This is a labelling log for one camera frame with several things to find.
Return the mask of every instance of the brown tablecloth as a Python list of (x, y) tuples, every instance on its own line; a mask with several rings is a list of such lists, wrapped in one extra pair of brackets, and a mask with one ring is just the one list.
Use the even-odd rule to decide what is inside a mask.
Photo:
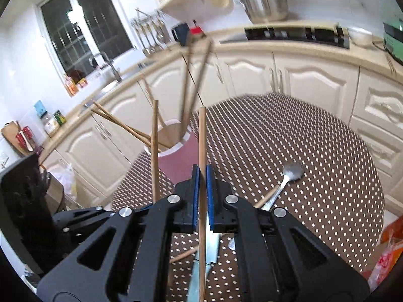
[[(197, 134), (197, 114), (191, 119)], [(304, 177), (285, 187), (276, 205), (284, 207), (357, 271), (362, 271), (383, 225), (384, 197), (363, 140), (328, 112), (281, 94), (243, 96), (207, 109), (208, 162), (216, 177), (252, 204), (283, 176), (292, 160)], [(161, 173), (161, 191), (173, 184)], [(140, 154), (115, 193), (112, 208), (152, 202), (151, 161)], [(220, 241), (218, 263), (208, 275), (206, 301), (240, 301), (232, 235)], [(175, 234), (171, 257), (198, 244), (197, 235)], [(171, 265), (167, 300), (186, 301), (194, 254)]]

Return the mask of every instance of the green appliance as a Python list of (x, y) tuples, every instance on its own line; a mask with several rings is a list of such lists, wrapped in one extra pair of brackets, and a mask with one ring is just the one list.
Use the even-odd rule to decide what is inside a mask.
[(389, 54), (403, 65), (403, 20), (398, 19), (383, 23), (384, 45)]

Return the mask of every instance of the white plastic bag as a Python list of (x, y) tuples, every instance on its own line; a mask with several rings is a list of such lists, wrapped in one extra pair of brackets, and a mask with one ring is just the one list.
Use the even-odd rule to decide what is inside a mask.
[(50, 173), (63, 185), (64, 194), (67, 194), (71, 199), (76, 201), (77, 188), (71, 163), (63, 172), (51, 171)]

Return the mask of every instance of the sink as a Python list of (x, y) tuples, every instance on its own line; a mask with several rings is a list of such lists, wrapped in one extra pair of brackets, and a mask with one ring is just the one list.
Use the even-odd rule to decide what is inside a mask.
[(123, 81), (129, 79), (130, 77), (136, 75), (137, 73), (139, 73), (140, 71), (142, 71), (143, 69), (147, 68), (148, 66), (152, 65), (155, 61), (148, 61), (146, 63), (144, 62), (140, 62), (137, 64), (136, 67), (134, 67), (132, 70), (130, 70), (129, 72), (126, 72), (124, 74), (121, 74), (121, 78), (122, 81), (118, 82), (117, 80), (114, 80), (113, 82), (109, 83), (108, 85), (106, 85), (104, 88), (102, 88), (102, 90), (100, 90), (100, 92), (98, 92), (98, 94), (96, 94), (91, 100), (89, 100), (87, 103), (85, 103), (82, 107), (81, 112), (83, 112), (84, 110), (86, 110), (87, 108), (91, 107), (94, 101), (98, 101), (100, 98), (102, 98), (105, 94), (109, 93), (110, 91), (112, 91), (113, 89), (115, 89), (116, 87), (118, 87)]

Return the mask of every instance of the window frame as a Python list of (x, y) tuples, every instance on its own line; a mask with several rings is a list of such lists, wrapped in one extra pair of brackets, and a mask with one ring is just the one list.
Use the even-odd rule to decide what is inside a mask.
[[(55, 48), (52, 43), (52, 39), (50, 38), (50, 35), (49, 35), (48, 28), (46, 27), (44, 15), (42, 13), (42, 6), (49, 1), (50, 0), (43, 0), (39, 4), (36, 5), (36, 16), (37, 16), (37, 20), (38, 20), (39, 30), (42, 34), (42, 37), (45, 40), (46, 49), (48, 50), (48, 53), (52, 60), (53, 66), (56, 68), (56, 71), (59, 75), (61, 82), (64, 82), (64, 74), (66, 73), (66, 71), (64, 70), (62, 63), (61, 63), (59, 57), (57, 56), (57, 53), (56, 53)], [(72, 9), (74, 9), (74, 7), (78, 7), (78, 5), (79, 5), (78, 0), (69, 0), (69, 1), (70, 1)], [(126, 52), (122, 53), (121, 55), (117, 56), (114, 59), (115, 62), (118, 62), (119, 59), (124, 54), (126, 54), (130, 51), (138, 50), (138, 40), (137, 40), (137, 37), (135, 36), (134, 31), (133, 31), (133, 28), (131, 27), (130, 22), (123, 10), (120, 0), (111, 0), (111, 2), (116, 10), (116, 14), (120, 20), (120, 23), (122, 24), (122, 27), (123, 27), (124, 31), (126, 32), (126, 35), (132, 45), (131, 49), (127, 50)], [(91, 53), (93, 55), (99, 53), (98, 46), (95, 43), (94, 37), (91, 35), (91, 32), (88, 28), (87, 23), (85, 21), (79, 22), (79, 26), (80, 26), (81, 32), (83, 33), (85, 40), (87, 41), (87, 44), (88, 44), (88, 47), (89, 47)], [(100, 55), (98, 55), (95, 59), (97, 60), (99, 65), (105, 64), (105, 61), (103, 60), (103, 58)]]

